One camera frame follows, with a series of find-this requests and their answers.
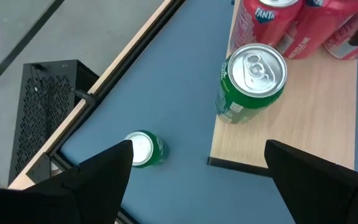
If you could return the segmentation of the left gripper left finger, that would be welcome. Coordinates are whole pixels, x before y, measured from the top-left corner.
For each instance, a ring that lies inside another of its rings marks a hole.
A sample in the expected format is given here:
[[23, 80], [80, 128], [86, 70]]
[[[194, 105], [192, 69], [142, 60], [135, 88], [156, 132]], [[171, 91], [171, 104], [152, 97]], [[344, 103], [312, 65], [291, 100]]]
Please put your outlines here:
[[132, 160], [124, 140], [27, 189], [0, 189], [0, 223], [114, 223]]

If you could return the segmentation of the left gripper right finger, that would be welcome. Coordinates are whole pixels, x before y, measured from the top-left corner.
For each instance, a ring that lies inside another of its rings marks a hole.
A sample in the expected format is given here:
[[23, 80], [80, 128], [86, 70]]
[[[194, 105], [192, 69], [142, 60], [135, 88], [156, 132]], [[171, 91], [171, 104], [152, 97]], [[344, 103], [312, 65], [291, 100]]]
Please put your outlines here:
[[358, 172], [273, 139], [264, 157], [296, 223], [358, 223]]

